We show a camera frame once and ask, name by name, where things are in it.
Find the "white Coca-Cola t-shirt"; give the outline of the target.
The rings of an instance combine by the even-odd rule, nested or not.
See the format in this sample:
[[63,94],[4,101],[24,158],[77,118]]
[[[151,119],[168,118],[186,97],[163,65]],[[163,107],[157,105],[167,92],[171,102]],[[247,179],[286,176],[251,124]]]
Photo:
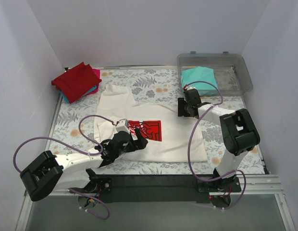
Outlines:
[[[187,162],[187,146],[196,123],[192,117],[178,117],[177,109],[158,103],[135,101],[129,87],[107,84],[102,92],[94,119],[94,139],[101,142],[111,139],[117,132],[111,124],[120,119],[128,120],[128,128],[134,137],[139,128],[148,140],[145,149],[121,156],[137,162]],[[201,126],[196,128],[191,144],[191,161],[206,162],[207,154]]]

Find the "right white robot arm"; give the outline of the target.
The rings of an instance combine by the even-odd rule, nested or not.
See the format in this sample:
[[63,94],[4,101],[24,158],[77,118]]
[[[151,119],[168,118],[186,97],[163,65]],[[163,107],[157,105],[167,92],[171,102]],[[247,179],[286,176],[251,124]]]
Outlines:
[[[192,175],[199,181],[209,183],[218,191],[230,186],[238,167],[248,152],[261,141],[260,135],[247,109],[230,110],[220,108],[222,103],[202,102],[198,90],[184,87],[184,97],[178,98],[178,116],[197,118],[187,146],[187,160]],[[201,120],[220,126],[225,152],[222,160],[214,169],[211,179],[196,175],[191,165],[191,143]]]

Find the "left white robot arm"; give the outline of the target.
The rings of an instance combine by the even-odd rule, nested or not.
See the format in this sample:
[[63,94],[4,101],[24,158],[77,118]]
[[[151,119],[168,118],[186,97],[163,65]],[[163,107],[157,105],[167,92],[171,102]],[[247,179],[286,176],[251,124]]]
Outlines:
[[98,177],[90,171],[113,163],[122,154],[143,150],[148,140],[142,136],[140,129],[135,130],[137,139],[131,133],[120,131],[112,139],[102,142],[94,151],[54,155],[50,150],[42,152],[24,170],[20,178],[33,202],[47,197],[54,190],[83,188],[93,192],[97,188]]

